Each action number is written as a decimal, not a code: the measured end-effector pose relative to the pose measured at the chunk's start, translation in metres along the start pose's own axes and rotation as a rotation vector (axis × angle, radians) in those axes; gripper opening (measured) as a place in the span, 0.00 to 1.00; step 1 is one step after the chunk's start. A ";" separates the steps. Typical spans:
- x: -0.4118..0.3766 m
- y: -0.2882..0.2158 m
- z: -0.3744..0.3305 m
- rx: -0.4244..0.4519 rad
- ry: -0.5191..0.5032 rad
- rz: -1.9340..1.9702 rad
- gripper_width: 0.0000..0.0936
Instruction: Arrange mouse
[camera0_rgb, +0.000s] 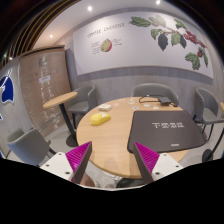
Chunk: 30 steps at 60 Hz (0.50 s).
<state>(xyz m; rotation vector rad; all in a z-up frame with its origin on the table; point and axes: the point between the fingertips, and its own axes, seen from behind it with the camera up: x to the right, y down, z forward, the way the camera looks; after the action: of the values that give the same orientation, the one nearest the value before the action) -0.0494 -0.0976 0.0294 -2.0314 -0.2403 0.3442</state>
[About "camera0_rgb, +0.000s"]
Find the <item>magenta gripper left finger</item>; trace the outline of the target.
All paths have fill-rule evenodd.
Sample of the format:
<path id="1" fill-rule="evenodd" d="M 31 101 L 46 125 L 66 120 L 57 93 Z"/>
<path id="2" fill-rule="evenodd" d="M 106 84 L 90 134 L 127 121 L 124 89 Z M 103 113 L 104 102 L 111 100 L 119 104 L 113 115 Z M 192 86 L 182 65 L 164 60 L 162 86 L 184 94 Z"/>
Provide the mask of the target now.
<path id="1" fill-rule="evenodd" d="M 66 158 L 73 170 L 73 180 L 76 184 L 79 184 L 82 180 L 91 153 L 92 142 L 89 141 L 66 154 Z"/>

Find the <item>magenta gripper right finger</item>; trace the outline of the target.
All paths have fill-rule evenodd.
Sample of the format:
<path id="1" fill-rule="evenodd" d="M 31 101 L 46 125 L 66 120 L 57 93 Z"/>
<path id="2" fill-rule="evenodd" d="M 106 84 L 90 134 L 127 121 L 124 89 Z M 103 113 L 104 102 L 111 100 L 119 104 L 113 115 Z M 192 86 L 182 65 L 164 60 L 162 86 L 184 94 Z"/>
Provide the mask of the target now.
<path id="1" fill-rule="evenodd" d="M 144 183 L 152 183 L 152 171 L 160 155 L 138 142 L 135 142 L 133 145 L 133 153 Z"/>

